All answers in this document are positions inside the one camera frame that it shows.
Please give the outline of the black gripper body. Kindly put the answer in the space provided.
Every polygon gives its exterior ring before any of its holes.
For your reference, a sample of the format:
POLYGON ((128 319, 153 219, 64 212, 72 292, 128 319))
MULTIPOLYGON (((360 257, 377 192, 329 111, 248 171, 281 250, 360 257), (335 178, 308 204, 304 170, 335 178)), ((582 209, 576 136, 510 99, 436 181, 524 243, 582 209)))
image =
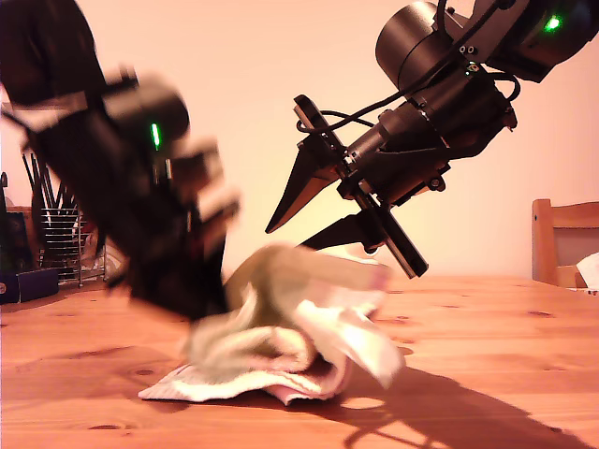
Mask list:
POLYGON ((389 249, 406 275, 412 279, 422 276, 429 265, 392 216, 390 209, 394 199, 383 192, 390 162, 382 160, 380 149, 405 129, 402 117, 395 110, 385 111, 379 122, 371 127, 354 144, 344 147, 333 131, 318 132, 316 128, 327 127, 325 113, 305 95, 295 98, 294 110, 299 124, 312 134, 302 142, 327 143, 336 153, 335 171, 339 175, 338 192, 344 199, 354 200, 360 212, 372 212, 386 236, 389 249))

